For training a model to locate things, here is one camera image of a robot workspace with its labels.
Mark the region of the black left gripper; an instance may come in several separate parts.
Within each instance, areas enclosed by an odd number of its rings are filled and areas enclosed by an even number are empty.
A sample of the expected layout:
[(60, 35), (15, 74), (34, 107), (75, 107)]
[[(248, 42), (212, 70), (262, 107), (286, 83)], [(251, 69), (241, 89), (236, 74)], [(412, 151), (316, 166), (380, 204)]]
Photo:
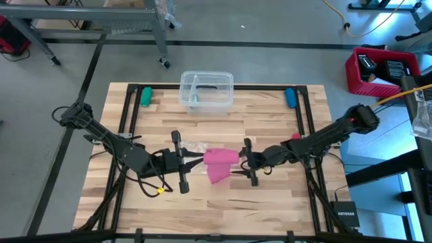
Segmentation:
[(173, 192), (173, 189), (165, 181), (164, 175), (168, 173), (178, 173), (180, 182), (180, 193), (186, 194), (189, 192), (190, 187), (186, 179), (186, 174), (190, 173), (194, 167), (203, 162), (203, 158), (199, 158), (190, 162), (185, 163), (184, 157), (203, 157), (204, 153), (198, 153), (189, 151), (186, 148), (181, 148), (181, 135), (178, 130), (171, 132), (171, 140), (174, 145), (174, 152), (169, 150), (164, 150), (162, 152), (162, 167), (160, 168), (160, 180), (162, 181), (162, 186), (158, 188), (158, 193), (162, 192), (164, 189), (166, 192)]

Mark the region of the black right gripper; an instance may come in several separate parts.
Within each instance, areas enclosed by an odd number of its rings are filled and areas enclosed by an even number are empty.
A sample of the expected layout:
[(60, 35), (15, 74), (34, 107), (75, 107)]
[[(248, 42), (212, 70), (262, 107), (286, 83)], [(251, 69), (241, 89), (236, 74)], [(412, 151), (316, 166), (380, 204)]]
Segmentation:
[(263, 154), (252, 151), (252, 142), (249, 138), (244, 139), (244, 146), (238, 156), (246, 157), (246, 160), (242, 162), (242, 170), (231, 171), (231, 173), (246, 176), (250, 179), (252, 187), (259, 185), (256, 174), (258, 170), (263, 169), (264, 174), (267, 176), (271, 174), (271, 166), (267, 164)]

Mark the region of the pink elastic bandage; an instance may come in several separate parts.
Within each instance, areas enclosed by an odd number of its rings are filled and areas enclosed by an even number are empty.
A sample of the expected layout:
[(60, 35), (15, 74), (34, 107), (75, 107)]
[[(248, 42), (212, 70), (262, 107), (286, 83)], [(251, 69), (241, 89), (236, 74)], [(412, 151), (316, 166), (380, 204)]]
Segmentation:
[(203, 162), (207, 166), (210, 183), (216, 184), (231, 176), (231, 166), (239, 164), (239, 155), (227, 148), (208, 148)]

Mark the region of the green bandage roll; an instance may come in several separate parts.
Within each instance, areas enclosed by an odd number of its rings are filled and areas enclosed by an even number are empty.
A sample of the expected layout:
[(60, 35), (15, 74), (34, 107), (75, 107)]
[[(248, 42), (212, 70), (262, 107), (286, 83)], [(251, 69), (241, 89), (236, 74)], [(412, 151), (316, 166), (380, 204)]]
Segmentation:
[(148, 107), (151, 104), (153, 89), (150, 86), (144, 87), (141, 92), (140, 105)]

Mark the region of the blue bandage roll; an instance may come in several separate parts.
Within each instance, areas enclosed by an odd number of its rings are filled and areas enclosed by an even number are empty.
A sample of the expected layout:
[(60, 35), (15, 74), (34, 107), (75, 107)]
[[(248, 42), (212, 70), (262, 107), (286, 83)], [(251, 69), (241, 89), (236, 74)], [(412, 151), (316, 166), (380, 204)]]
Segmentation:
[(288, 107), (295, 109), (297, 107), (296, 90), (294, 88), (287, 88), (284, 90), (284, 94)]

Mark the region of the clear plastic storage bin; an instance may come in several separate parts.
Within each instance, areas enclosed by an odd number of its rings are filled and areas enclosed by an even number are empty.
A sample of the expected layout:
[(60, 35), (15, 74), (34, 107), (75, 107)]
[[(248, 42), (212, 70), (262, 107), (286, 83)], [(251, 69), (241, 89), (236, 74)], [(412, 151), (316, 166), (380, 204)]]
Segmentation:
[(229, 72), (185, 71), (178, 101), (190, 113), (226, 113), (234, 102), (234, 76)]

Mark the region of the red plastic crate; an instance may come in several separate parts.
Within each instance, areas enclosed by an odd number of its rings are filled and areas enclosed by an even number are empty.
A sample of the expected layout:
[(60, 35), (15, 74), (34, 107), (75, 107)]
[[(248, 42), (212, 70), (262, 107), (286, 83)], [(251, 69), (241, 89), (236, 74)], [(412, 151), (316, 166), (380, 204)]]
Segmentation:
[(404, 61), (410, 68), (411, 76), (421, 75), (416, 56), (412, 53), (355, 47), (345, 64), (348, 90), (352, 94), (387, 98), (398, 94), (402, 86), (362, 81), (358, 67), (358, 55), (367, 55), (372, 59), (377, 64), (376, 77), (386, 82), (388, 82), (384, 71), (384, 62), (386, 60)]

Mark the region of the black battery pack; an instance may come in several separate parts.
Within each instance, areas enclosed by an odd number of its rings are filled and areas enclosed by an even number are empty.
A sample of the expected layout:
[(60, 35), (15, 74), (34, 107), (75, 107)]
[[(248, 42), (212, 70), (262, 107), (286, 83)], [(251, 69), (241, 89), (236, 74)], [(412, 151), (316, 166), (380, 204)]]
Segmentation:
[(358, 67), (362, 81), (372, 82), (376, 78), (377, 64), (367, 55), (358, 55)]
[(384, 62), (385, 77), (388, 82), (401, 86), (401, 79), (410, 76), (411, 71), (404, 61), (386, 60)]

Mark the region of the black desk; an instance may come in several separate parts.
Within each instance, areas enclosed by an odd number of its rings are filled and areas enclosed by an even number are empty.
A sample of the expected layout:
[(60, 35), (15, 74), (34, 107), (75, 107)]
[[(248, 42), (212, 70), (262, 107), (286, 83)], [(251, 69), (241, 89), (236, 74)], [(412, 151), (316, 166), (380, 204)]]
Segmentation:
[[(401, 79), (409, 121), (416, 115), (416, 91), (432, 88), (432, 73), (428, 76), (404, 76)], [(417, 148), (397, 157), (371, 165), (347, 176), (349, 187), (394, 176), (397, 173), (408, 174), (411, 190), (401, 192), (401, 203), (414, 203), (423, 235), (423, 239), (432, 242), (432, 141), (415, 136)]]

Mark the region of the crumpled clear plastic bag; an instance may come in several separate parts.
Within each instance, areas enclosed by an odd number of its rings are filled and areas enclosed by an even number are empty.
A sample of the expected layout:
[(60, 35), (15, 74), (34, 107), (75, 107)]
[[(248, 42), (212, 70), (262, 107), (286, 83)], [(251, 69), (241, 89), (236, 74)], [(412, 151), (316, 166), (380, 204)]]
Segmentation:
[(416, 91), (414, 97), (417, 108), (411, 134), (432, 141), (432, 88)]

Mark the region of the black floor stand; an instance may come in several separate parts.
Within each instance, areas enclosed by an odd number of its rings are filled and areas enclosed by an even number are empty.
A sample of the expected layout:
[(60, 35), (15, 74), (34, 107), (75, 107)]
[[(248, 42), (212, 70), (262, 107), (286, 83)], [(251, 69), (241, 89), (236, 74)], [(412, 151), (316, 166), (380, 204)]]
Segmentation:
[(423, 0), (414, 0), (414, 3), (391, 4), (391, 0), (358, 0), (358, 3), (349, 3), (350, 10), (377, 10), (377, 11), (409, 11), (415, 12), (423, 4)]

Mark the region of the red black tool bag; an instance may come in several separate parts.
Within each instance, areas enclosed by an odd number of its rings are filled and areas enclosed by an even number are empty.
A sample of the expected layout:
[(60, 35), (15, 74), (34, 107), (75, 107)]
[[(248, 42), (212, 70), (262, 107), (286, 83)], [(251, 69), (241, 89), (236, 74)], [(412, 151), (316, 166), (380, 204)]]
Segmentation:
[(20, 56), (31, 42), (4, 16), (0, 16), (0, 54)]

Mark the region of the black metal table frame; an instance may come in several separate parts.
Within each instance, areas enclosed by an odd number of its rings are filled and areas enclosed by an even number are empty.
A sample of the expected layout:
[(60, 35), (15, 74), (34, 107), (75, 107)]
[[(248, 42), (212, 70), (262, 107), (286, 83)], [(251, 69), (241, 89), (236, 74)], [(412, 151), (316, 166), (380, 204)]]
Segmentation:
[[(101, 123), (112, 131), (132, 130), (148, 151), (171, 148), (171, 132), (182, 140), (210, 147), (240, 150), (249, 138), (255, 151), (289, 139), (309, 121), (297, 121), (284, 97), (282, 85), (237, 85), (234, 104), (225, 115), (192, 115), (179, 104), (175, 84), (153, 84), (148, 107), (139, 103), (139, 84), (109, 85)], [(108, 206), (98, 224), (120, 237), (136, 230), (156, 239), (286, 241), (288, 232), (298, 241), (310, 241), (324, 230), (325, 214), (319, 201), (311, 201), (301, 164), (286, 163), (271, 175), (258, 172), (259, 185), (233, 175), (216, 184), (206, 174), (188, 174), (189, 192), (182, 194), (179, 176), (166, 176), (173, 192), (146, 197), (131, 175)]]

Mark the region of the black Netgear network switch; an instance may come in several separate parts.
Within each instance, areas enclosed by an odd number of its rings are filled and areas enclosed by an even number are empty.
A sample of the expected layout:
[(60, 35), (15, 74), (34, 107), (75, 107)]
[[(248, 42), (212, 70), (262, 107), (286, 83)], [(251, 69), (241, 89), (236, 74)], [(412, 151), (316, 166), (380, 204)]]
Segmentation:
[(332, 201), (335, 214), (338, 219), (347, 227), (359, 228), (358, 212), (353, 201)]

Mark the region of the grey metal frame workbench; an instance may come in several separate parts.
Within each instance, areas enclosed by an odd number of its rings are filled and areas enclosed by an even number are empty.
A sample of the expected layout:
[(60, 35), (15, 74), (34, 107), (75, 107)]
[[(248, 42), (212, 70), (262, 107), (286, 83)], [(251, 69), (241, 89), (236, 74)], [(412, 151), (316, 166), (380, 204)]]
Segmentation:
[(95, 24), (102, 36), (119, 34), (149, 34), (159, 51), (158, 62), (171, 67), (167, 50), (166, 30), (178, 29), (181, 24), (174, 16), (172, 0), (105, 0), (102, 6), (85, 6), (83, 0), (56, 0), (55, 3), (19, 4), (0, 0), (0, 16), (6, 18), (20, 34), (45, 53), (53, 65), (61, 63), (32, 26), (33, 20), (65, 20), (73, 23), (69, 32), (84, 32), (87, 24)]

